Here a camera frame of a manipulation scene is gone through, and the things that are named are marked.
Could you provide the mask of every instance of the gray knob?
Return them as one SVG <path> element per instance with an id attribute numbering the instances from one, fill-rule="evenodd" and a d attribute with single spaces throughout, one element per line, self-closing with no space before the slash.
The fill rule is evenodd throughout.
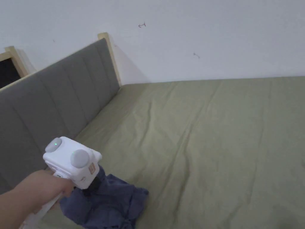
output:
<path id="1" fill-rule="evenodd" d="M 62 143 L 63 141 L 61 140 L 61 138 L 54 138 L 45 148 L 45 151 L 47 153 L 51 153 L 54 152 Z"/>
<path id="2" fill-rule="evenodd" d="M 75 150 L 70 157 L 71 165 L 81 169 L 89 163 L 89 154 L 85 150 Z"/>

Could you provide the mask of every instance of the dark window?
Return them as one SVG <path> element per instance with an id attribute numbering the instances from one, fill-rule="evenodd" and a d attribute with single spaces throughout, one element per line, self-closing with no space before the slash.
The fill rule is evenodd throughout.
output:
<path id="1" fill-rule="evenodd" d="M 0 61 L 0 88 L 20 79 L 12 59 Z"/>

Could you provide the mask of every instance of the towel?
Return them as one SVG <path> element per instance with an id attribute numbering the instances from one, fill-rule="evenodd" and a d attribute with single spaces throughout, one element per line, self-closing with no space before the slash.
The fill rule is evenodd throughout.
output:
<path id="1" fill-rule="evenodd" d="M 87 229 L 134 229 L 149 192 L 100 171 L 88 189 L 60 201 L 63 214 Z"/>

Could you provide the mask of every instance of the mark on wall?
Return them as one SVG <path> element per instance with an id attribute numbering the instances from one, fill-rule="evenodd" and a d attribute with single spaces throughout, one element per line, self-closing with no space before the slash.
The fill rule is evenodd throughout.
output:
<path id="1" fill-rule="evenodd" d="M 197 57 L 198 57 L 198 59 L 200 59 L 200 56 L 198 56 L 196 53 L 194 53 L 194 56 L 197 56 Z"/>
<path id="2" fill-rule="evenodd" d="M 146 27 L 146 25 L 145 25 L 145 22 L 144 22 L 144 24 L 142 24 L 142 25 L 138 25 L 140 28 L 142 28 L 141 26 L 145 26 Z"/>

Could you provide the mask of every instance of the upholstered headboard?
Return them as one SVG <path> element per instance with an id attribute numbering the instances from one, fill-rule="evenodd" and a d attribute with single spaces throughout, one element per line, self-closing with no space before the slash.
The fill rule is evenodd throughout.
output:
<path id="1" fill-rule="evenodd" d="M 74 138 L 120 86 L 101 39 L 0 90 L 0 193 L 46 168 L 44 148 Z"/>

